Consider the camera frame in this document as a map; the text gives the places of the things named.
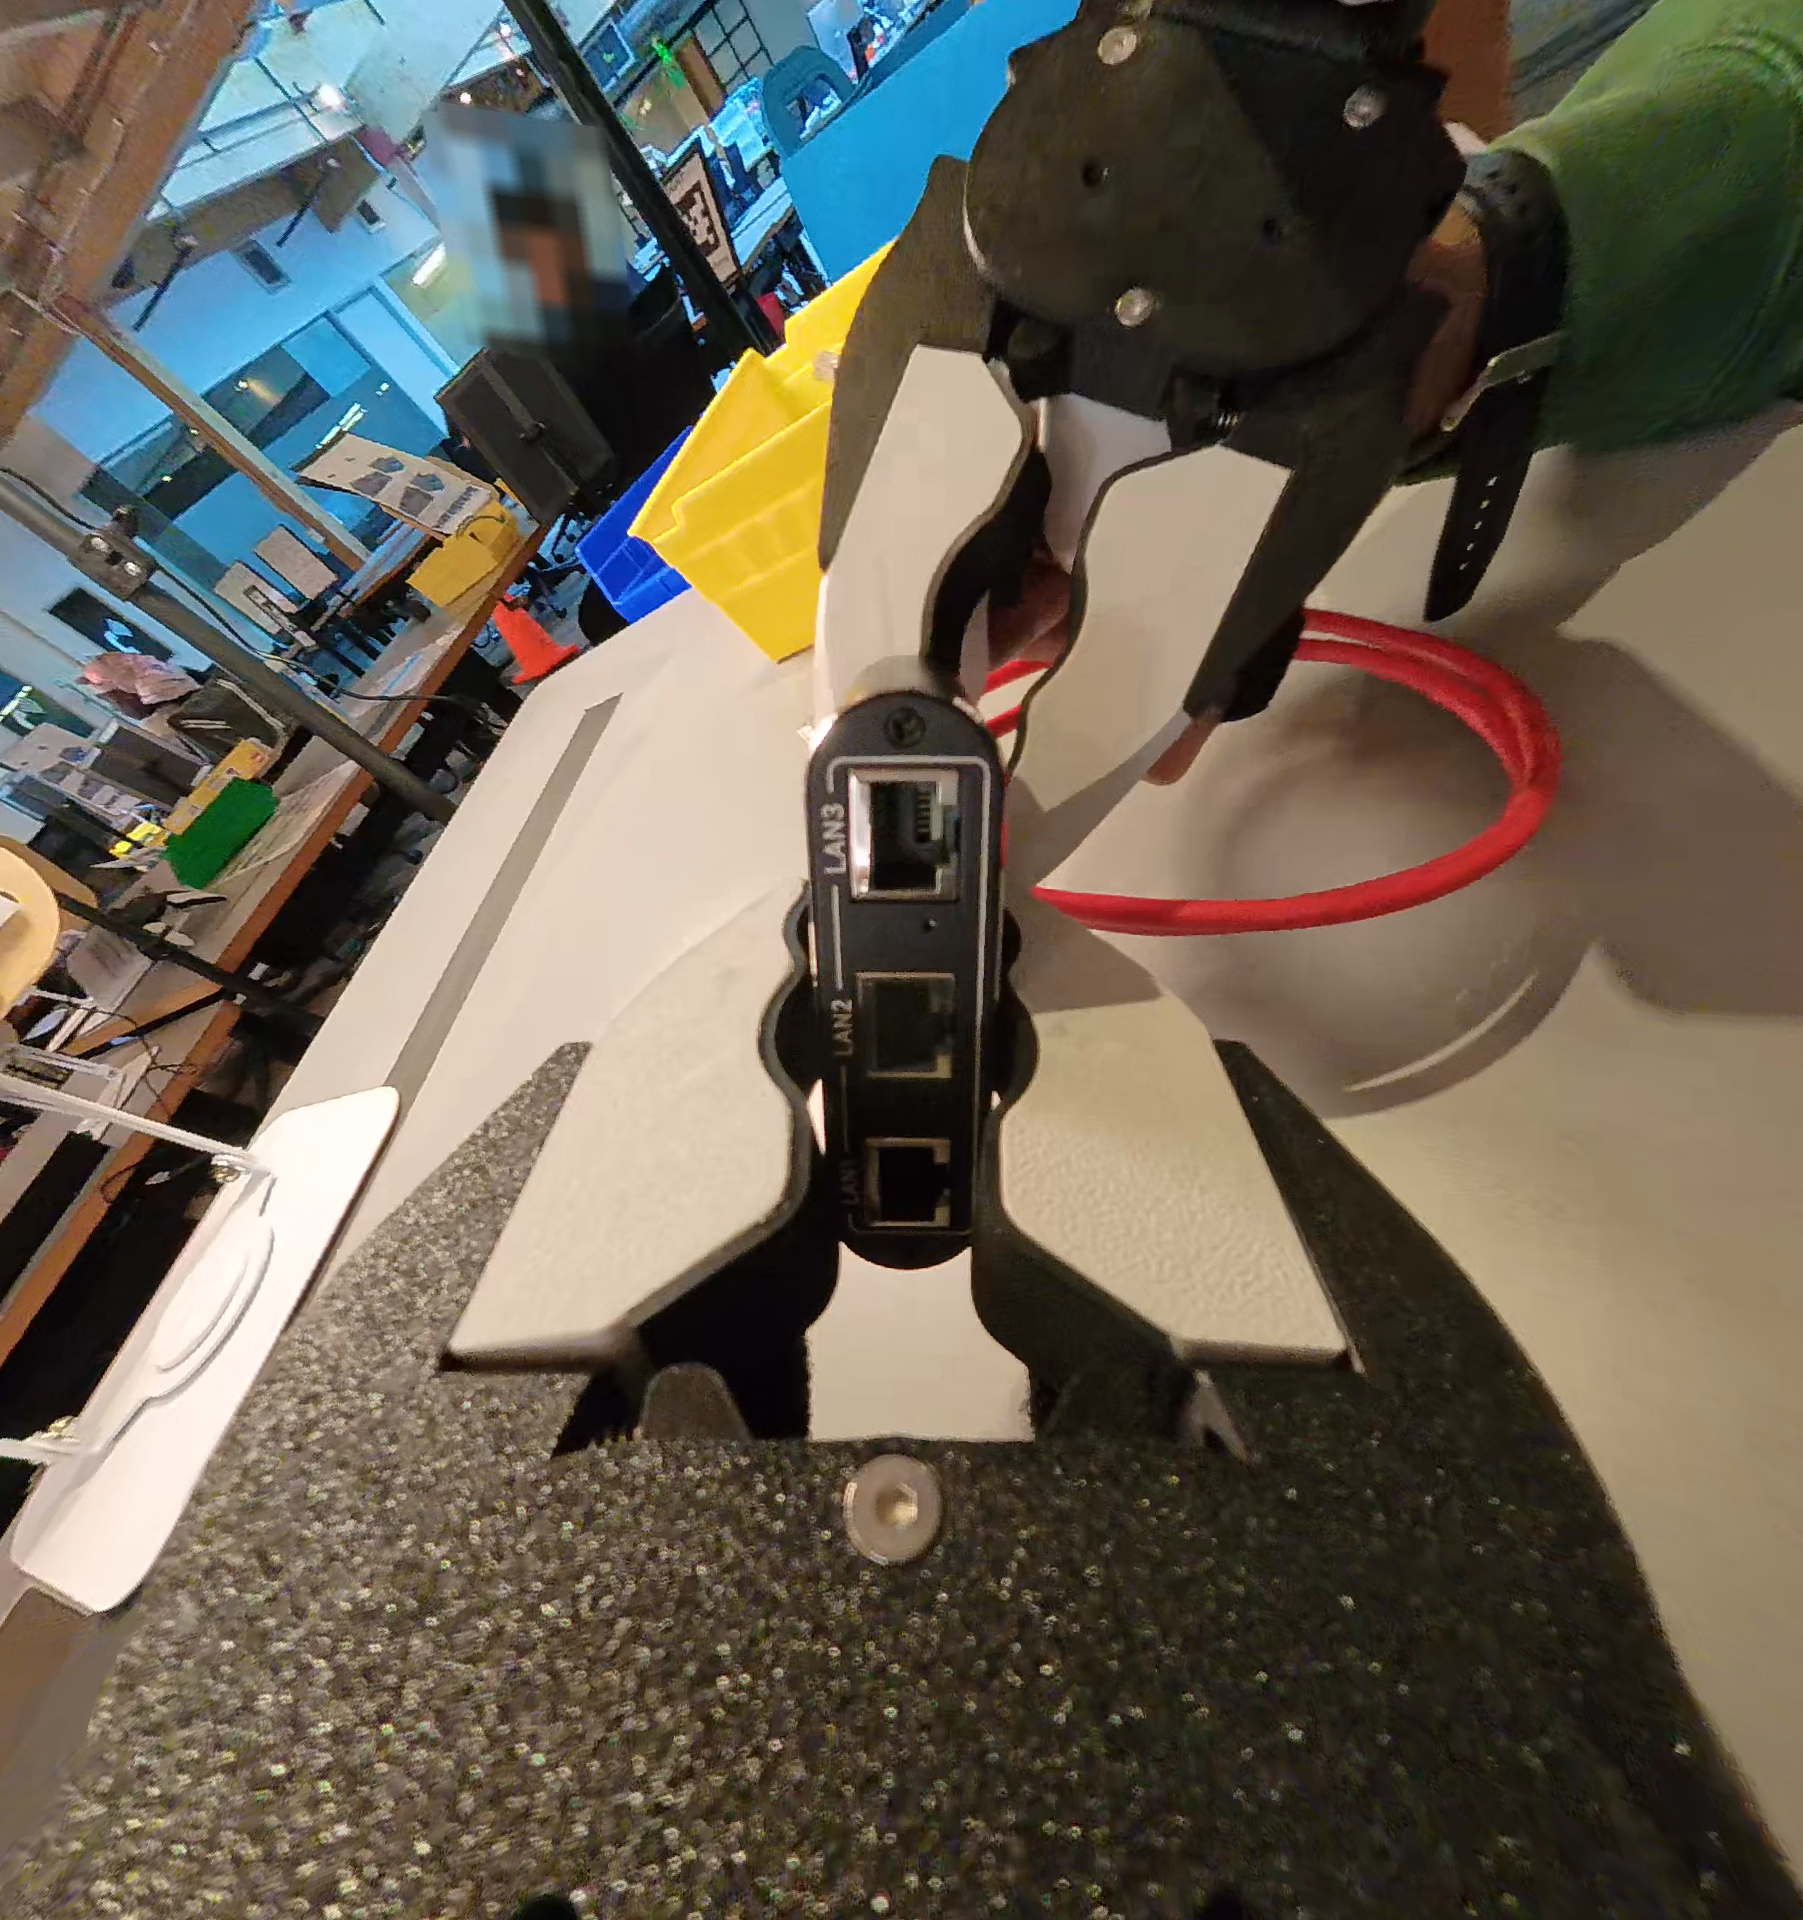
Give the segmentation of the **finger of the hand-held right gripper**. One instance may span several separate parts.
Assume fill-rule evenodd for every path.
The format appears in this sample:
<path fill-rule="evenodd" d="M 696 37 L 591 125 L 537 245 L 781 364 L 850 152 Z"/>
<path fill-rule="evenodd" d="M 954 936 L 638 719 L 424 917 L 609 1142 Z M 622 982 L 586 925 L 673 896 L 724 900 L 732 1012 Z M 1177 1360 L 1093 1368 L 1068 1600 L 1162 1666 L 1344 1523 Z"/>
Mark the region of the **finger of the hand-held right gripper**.
<path fill-rule="evenodd" d="M 987 691 L 992 609 L 1024 599 L 1052 469 L 1013 401 L 1006 307 L 968 236 L 968 163 L 929 163 L 831 374 L 821 516 L 821 704 L 898 685 Z"/>
<path fill-rule="evenodd" d="M 1289 459 L 1168 450 L 1162 421 L 1041 401 L 1068 649 L 1025 691 L 1013 788 L 1124 788 L 1328 579 L 1388 491 L 1357 436 Z"/>

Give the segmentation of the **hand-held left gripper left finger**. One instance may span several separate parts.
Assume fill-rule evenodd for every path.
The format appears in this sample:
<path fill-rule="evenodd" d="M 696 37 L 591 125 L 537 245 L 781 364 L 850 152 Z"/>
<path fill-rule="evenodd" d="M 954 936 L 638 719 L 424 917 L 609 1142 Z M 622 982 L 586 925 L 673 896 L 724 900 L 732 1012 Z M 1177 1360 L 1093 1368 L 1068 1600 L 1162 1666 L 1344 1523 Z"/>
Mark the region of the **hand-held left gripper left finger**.
<path fill-rule="evenodd" d="M 809 982 L 794 917 L 805 888 L 761 888 L 586 1038 L 451 1368 L 591 1377 L 638 1360 L 673 1305 L 721 1291 L 721 1368 L 746 1348 L 805 1358 L 842 1234 L 805 1212 L 821 1128 L 778 1032 Z"/>

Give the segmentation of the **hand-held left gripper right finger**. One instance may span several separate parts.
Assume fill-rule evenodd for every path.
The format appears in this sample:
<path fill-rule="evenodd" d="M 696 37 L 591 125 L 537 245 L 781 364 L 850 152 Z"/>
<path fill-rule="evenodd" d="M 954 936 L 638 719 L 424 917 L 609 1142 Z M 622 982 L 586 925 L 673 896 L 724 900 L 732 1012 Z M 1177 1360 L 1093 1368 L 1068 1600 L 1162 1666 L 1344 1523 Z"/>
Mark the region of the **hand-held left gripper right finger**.
<path fill-rule="evenodd" d="M 1013 900 L 1006 1088 L 972 1305 L 1025 1368 L 1352 1358 L 1211 1030 L 1124 953 Z"/>

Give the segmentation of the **yellow plastic bin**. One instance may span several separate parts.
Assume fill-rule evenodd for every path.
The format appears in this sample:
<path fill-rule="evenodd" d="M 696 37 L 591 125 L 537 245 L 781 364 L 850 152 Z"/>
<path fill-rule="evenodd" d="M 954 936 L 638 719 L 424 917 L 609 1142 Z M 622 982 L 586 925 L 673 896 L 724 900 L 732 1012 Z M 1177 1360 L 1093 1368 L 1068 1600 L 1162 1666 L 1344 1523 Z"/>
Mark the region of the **yellow plastic bin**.
<path fill-rule="evenodd" d="M 746 348 L 632 516 L 772 663 L 821 641 L 831 371 L 884 266 L 794 307 L 778 359 Z"/>

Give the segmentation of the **blue plastic bin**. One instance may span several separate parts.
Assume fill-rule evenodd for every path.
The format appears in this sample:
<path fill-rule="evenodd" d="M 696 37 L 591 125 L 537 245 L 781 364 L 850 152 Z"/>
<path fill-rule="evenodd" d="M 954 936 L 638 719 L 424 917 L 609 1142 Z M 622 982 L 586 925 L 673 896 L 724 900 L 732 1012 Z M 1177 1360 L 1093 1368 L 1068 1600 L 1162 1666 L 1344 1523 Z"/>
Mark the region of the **blue plastic bin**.
<path fill-rule="evenodd" d="M 638 509 L 658 498 L 664 469 L 681 459 L 683 436 L 591 516 L 591 533 L 583 537 L 583 572 L 601 586 L 601 599 L 622 620 L 645 620 L 658 609 L 673 609 L 681 593 L 689 593 L 658 548 L 638 537 Z"/>

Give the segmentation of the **black network switch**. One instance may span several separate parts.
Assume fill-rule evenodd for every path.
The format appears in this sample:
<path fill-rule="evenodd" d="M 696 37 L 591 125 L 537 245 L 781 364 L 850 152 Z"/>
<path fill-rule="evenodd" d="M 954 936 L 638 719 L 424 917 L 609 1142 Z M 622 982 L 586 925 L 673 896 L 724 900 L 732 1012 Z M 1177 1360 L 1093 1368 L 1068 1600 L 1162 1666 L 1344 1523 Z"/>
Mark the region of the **black network switch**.
<path fill-rule="evenodd" d="M 821 1116 L 842 1245 L 972 1245 L 999 1088 L 1006 762 L 944 677 L 866 677 L 805 771 Z"/>

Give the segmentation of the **person's right forearm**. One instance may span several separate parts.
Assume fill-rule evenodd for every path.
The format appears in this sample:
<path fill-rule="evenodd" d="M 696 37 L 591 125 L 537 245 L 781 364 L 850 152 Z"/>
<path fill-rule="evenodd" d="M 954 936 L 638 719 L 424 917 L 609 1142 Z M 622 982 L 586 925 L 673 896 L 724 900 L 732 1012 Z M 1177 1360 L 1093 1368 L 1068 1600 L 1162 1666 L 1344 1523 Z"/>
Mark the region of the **person's right forearm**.
<path fill-rule="evenodd" d="M 1554 180 L 1565 245 L 1536 450 L 1803 404 L 1803 0 L 1665 0 L 1492 152 Z"/>

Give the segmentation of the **person's right hand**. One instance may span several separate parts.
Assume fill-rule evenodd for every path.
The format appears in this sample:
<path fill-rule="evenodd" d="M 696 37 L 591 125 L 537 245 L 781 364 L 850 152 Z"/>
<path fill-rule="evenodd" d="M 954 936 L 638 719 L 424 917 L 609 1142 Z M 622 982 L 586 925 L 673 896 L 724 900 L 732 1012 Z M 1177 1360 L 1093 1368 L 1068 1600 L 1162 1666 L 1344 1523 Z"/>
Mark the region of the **person's right hand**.
<path fill-rule="evenodd" d="M 1460 203 L 1450 203 L 1439 232 L 1409 253 L 1409 288 L 1439 298 L 1439 329 L 1422 348 L 1403 428 L 1435 440 L 1450 404 L 1475 385 L 1481 364 L 1481 307 L 1492 307 L 1492 259 L 1481 232 Z M 1035 655 L 1058 663 L 1068 639 L 1068 569 L 1058 555 L 1025 561 L 1025 579 L 1006 609 L 987 609 L 992 663 Z"/>

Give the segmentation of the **black wristwatch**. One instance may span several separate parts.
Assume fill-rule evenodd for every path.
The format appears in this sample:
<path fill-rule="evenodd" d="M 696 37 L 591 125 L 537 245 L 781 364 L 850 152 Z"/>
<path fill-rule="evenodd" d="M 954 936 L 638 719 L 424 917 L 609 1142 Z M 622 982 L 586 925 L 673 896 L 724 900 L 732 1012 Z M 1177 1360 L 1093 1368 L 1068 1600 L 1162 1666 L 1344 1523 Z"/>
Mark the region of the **black wristwatch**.
<path fill-rule="evenodd" d="M 1460 616 L 1492 579 L 1499 548 L 1510 537 L 1558 371 L 1570 266 L 1558 192 L 1528 152 L 1475 152 L 1460 212 L 1481 232 L 1492 307 L 1475 385 L 1435 428 L 1439 452 L 1454 459 L 1454 498 L 1439 516 L 1424 620 Z"/>

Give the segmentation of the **black and white tag board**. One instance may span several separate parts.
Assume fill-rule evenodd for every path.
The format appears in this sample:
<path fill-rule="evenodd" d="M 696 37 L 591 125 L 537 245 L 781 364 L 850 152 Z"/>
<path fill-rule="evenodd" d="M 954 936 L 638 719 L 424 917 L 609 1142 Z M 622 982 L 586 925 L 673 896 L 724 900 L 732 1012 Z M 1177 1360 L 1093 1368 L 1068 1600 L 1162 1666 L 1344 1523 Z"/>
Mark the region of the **black and white tag board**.
<path fill-rule="evenodd" d="M 696 259 L 721 273 L 721 288 L 739 280 L 732 215 L 746 212 L 746 168 L 724 168 L 724 150 L 683 137 L 664 163 L 664 198 L 681 224 L 689 232 Z"/>

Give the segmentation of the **black speaker box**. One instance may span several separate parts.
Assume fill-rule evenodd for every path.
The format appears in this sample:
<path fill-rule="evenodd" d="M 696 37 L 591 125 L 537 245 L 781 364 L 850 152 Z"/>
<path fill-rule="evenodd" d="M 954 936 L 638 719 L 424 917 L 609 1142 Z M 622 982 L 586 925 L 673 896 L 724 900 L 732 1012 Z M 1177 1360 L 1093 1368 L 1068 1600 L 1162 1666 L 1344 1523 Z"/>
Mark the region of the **black speaker box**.
<path fill-rule="evenodd" d="M 614 450 L 537 348 L 473 348 L 432 404 L 537 525 L 614 505 Z"/>

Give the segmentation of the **black tripod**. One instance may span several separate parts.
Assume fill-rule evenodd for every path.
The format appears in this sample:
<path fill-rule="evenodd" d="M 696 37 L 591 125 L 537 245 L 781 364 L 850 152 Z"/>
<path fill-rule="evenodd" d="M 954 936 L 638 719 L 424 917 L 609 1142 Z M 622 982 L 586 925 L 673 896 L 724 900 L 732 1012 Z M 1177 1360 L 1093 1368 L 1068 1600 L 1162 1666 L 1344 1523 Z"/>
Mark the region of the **black tripod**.
<path fill-rule="evenodd" d="M 761 323 L 761 307 L 746 296 L 724 296 L 721 273 L 707 266 L 707 253 L 689 245 L 683 215 L 673 212 L 664 180 L 649 178 L 645 150 L 632 137 L 622 115 L 609 103 L 609 89 L 586 78 L 583 44 L 565 37 L 565 20 L 555 15 L 555 0 L 508 0 L 508 20 L 530 44 L 530 66 L 543 67 L 543 87 L 558 89 L 558 103 L 601 132 L 609 150 L 609 178 L 622 180 L 632 212 L 645 215 L 645 232 L 658 236 L 664 266 L 681 273 L 689 315 L 707 323 L 707 344 L 732 364 L 739 348 L 772 359 L 778 329 Z"/>

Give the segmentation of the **small instruction poster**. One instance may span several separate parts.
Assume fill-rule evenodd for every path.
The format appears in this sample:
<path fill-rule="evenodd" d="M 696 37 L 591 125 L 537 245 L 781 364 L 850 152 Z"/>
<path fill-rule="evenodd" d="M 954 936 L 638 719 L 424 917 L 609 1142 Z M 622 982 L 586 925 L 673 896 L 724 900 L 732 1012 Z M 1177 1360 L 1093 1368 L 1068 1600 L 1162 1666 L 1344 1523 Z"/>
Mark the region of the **small instruction poster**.
<path fill-rule="evenodd" d="M 299 480 L 363 498 L 424 537 L 457 537 L 505 505 L 494 480 L 480 480 L 457 459 L 432 459 L 432 452 L 363 440 L 363 436 L 339 436 L 329 450 L 314 450 L 299 459 Z"/>

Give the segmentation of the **green storage bin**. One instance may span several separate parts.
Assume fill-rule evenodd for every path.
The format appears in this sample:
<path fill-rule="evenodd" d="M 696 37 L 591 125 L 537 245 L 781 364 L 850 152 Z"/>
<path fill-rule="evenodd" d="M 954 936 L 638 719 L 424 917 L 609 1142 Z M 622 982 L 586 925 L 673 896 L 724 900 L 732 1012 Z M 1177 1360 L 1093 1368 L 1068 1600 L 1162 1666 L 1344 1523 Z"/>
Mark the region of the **green storage bin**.
<path fill-rule="evenodd" d="M 269 826 L 283 793 L 269 785 L 225 785 L 213 800 L 191 800 L 191 819 L 171 826 L 171 874 L 174 888 L 213 888 Z"/>

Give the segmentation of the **steel pole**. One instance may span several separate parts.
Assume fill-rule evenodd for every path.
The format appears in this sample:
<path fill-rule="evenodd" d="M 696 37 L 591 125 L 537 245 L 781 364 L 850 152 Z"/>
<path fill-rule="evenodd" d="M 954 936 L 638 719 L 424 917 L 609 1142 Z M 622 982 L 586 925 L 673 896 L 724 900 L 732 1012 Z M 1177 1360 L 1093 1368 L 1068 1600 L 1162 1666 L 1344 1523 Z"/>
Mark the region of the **steel pole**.
<path fill-rule="evenodd" d="M 200 609 L 171 593 L 159 569 L 138 555 L 138 537 L 120 516 L 85 533 L 71 509 L 36 498 L 6 469 L 0 469 L 0 516 L 15 516 L 36 548 L 52 548 L 63 569 L 77 569 L 115 599 L 134 599 L 138 616 L 157 616 L 171 639 L 183 639 L 194 655 L 213 655 L 228 685 L 248 685 L 251 704 L 329 737 L 342 762 L 360 762 L 407 808 L 423 808 L 432 826 L 457 819 L 457 800 L 432 785 L 423 785 L 407 762 L 392 762 L 381 737 L 363 737 L 339 704 L 321 704 L 314 691 L 283 677 L 269 655 L 251 655 L 225 620 L 213 620 Z"/>

